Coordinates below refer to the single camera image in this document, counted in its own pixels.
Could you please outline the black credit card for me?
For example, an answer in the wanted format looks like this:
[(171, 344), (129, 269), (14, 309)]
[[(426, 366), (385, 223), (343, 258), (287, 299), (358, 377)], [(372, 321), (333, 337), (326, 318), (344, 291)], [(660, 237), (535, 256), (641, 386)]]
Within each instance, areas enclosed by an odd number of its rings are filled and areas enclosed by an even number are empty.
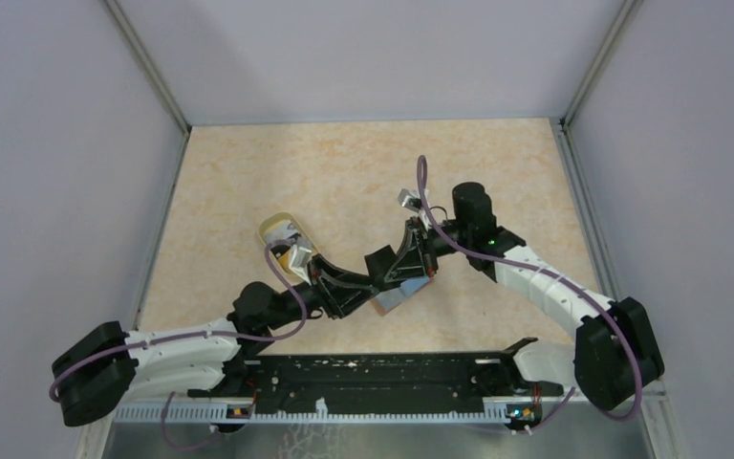
[(386, 275), (396, 261), (396, 253), (392, 247), (386, 245), (377, 251), (364, 256), (368, 274), (374, 285), (382, 285), (385, 283)]

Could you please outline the brown leather card holder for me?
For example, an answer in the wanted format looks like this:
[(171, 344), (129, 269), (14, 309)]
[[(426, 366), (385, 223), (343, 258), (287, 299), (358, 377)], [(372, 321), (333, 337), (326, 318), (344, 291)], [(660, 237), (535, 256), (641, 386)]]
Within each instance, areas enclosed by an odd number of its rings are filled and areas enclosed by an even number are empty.
[(371, 300), (371, 303), (380, 316), (385, 316), (396, 310), (403, 302), (427, 285), (431, 284), (432, 281), (433, 278), (429, 276), (404, 280), (397, 288), (376, 295)]

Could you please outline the beige oval card tray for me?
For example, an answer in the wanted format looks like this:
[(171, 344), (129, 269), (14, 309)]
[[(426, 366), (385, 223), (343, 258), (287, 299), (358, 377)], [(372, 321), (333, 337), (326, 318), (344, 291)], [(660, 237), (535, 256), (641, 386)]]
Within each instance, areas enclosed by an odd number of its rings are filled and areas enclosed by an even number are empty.
[(310, 266), (318, 249), (299, 221), (288, 212), (263, 220), (257, 230), (270, 269), (292, 282), (311, 283)]

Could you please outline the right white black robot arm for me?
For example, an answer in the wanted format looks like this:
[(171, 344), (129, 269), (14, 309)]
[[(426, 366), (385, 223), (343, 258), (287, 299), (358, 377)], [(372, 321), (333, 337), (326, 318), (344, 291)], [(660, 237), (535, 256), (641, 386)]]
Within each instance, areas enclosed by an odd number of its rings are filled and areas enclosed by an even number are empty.
[(572, 345), (536, 341), (500, 368), (512, 394), (535, 383), (557, 383), (581, 392), (610, 412), (634, 399), (665, 373), (665, 363), (645, 307), (596, 293), (560, 273), (514, 232), (498, 225), (485, 188), (475, 182), (452, 190), (454, 215), (437, 222), (425, 187), (404, 188), (399, 205), (414, 212), (413, 245), (426, 263), (461, 253), (477, 271), (526, 297), (572, 338)]

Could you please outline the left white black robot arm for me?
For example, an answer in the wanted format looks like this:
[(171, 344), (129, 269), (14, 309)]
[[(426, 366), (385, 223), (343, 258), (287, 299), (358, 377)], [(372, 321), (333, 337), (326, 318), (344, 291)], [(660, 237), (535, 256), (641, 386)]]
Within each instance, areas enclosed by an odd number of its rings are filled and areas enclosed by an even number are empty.
[(125, 331), (100, 324), (52, 364), (50, 399), (65, 426), (85, 426), (120, 404), (170, 393), (223, 397), (248, 383), (245, 361), (299, 333), (317, 312), (344, 318), (381, 291), (379, 277), (340, 270), (320, 255), (304, 281), (246, 285), (233, 310), (205, 324), (164, 332)]

